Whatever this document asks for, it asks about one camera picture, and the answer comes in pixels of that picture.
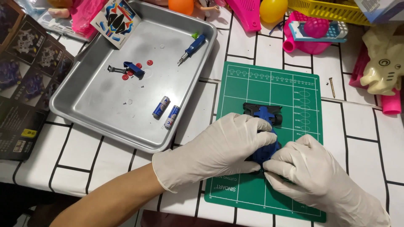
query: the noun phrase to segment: pink ball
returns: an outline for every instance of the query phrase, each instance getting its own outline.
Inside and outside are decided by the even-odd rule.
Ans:
[[[313,38],[321,38],[327,34],[330,23],[326,19],[312,17],[304,24],[304,31]]]

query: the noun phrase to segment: yellow basket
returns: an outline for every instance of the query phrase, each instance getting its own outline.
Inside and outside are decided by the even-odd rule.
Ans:
[[[354,3],[344,1],[343,4],[335,4],[331,2],[330,0],[288,0],[288,7],[309,17],[371,26],[366,16]]]

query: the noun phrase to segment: battery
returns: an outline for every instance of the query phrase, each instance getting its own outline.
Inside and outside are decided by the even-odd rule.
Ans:
[[[170,114],[168,115],[168,118],[167,118],[166,122],[164,123],[164,126],[166,128],[171,128],[175,118],[177,117],[178,112],[179,112],[179,107],[176,106],[176,105],[173,106],[173,109],[171,110]]]
[[[156,118],[159,118],[161,116],[161,113],[166,108],[167,103],[169,102],[170,99],[167,96],[164,96],[163,99],[160,101],[160,103],[157,105],[156,109],[153,111],[152,115],[155,116]]]

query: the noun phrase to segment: green cutting mat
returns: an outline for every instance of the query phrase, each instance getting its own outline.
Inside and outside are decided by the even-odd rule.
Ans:
[[[304,134],[323,143],[319,80],[318,75],[226,61],[216,119],[231,112],[243,114],[244,102],[280,105],[283,122],[275,131],[282,145]],[[262,172],[207,179],[205,201],[326,222],[325,212],[275,191]]]

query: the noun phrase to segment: aluminum tray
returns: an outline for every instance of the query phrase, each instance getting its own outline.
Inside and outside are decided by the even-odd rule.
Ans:
[[[164,151],[186,111],[195,84],[217,37],[216,27],[197,18],[140,1],[129,5],[142,22],[118,50],[98,34],[50,100],[50,110],[74,123],[148,153]],[[194,41],[206,43],[180,66],[177,61]],[[148,71],[142,79],[128,80],[109,72],[108,65],[141,63]],[[160,119],[152,116],[163,96],[171,100]],[[170,130],[163,127],[174,105],[181,110]]]

